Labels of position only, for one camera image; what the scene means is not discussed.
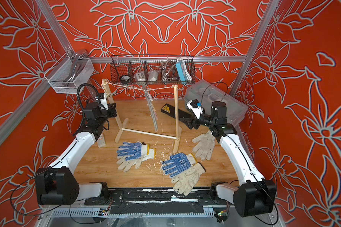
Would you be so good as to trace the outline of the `grey clip hanger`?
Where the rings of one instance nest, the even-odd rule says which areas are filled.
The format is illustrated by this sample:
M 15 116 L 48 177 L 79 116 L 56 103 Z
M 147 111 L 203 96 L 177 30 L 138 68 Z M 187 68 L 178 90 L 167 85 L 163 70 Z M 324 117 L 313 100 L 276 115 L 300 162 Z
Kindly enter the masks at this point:
M 155 132 L 158 132 L 157 117 L 156 117 L 156 114 L 155 114 L 155 111 L 154 111 L 154 107 L 153 107 L 153 104 L 152 104 L 151 96 L 150 96 L 149 92 L 147 91 L 147 85 L 143 85 L 142 88 L 145 91 L 145 98 L 147 100 L 148 107 L 149 107 L 149 110 L 150 110 L 150 115 L 151 115 L 151 118 L 152 118 L 152 121 L 153 121 L 154 130 L 155 130 Z

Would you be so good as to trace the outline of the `wooden drying rack stand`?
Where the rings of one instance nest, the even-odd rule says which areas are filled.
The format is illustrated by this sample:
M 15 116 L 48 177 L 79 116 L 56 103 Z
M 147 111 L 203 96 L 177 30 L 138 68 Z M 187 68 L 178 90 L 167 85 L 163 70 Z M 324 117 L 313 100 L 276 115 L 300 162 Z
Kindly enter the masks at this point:
M 118 85 L 118 86 L 123 87 L 123 88 L 137 89 L 137 90 L 144 91 L 143 89 L 132 87 L 132 86 L 125 86 L 125 85 Z M 163 138 L 175 140 L 172 154 L 176 154 L 178 152 L 180 141 L 181 141 L 181 133 L 182 133 L 182 128 L 179 126 L 179 116 L 178 116 L 178 109 L 179 109 L 179 96 L 178 96 L 178 94 L 179 94 L 178 90 L 179 89 L 178 89 L 178 85 L 176 84 L 176 85 L 171 85 L 170 87 L 162 87 L 162 88 L 157 88 L 157 89 L 147 89 L 147 91 L 149 92 L 151 90 L 161 90 L 161 89 L 168 89 L 168 88 L 174 89 L 174 107 L 175 107 L 175 111 L 176 111 L 176 114 L 175 114 L 176 115 L 176 117 L 175 117 L 176 136 L 167 136 L 167 135 L 158 134 L 158 133 L 151 133 L 151 132 L 145 132 L 145 131 L 133 130 L 133 129 L 126 128 L 126 125 L 129 121 L 129 119 L 125 118 L 123 121 L 121 121 L 119 114 L 118 114 L 117 117 L 115 117 L 115 120 L 116 120 L 117 126 L 118 126 L 118 132 L 117 132 L 117 135 L 115 137 L 115 143 L 119 143 L 123 132 L 128 131 L 128 132 L 134 132 L 134 133 L 139 133 L 139 134 L 144 134 L 144 135 L 163 137 Z

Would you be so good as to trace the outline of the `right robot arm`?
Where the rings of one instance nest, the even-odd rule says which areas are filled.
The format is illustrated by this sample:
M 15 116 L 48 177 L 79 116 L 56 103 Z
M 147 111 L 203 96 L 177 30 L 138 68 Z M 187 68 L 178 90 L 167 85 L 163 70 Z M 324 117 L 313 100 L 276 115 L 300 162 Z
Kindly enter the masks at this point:
M 226 104 L 213 102 L 210 114 L 205 113 L 196 99 L 189 101 L 187 107 L 193 112 L 189 128 L 197 129 L 200 125 L 209 128 L 229 157 L 238 178 L 238 186 L 216 184 L 216 197 L 234 205 L 241 217 L 271 213 L 275 207 L 277 187 L 272 180 L 265 179 L 244 150 L 236 129 L 227 121 Z

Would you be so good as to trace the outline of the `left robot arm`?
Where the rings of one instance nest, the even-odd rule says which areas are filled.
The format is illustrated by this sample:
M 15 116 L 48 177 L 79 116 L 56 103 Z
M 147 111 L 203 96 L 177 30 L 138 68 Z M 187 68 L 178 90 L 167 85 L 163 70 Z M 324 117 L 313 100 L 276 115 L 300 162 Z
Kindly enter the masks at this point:
M 109 129 L 109 119 L 117 116 L 116 104 L 108 101 L 106 92 L 95 95 L 95 100 L 80 104 L 83 118 L 74 140 L 48 167 L 35 173 L 37 202 L 40 205 L 72 205 L 76 201 L 94 199 L 107 203 L 110 195 L 105 182 L 79 184 L 74 177 L 77 165 L 94 145 L 104 130 Z

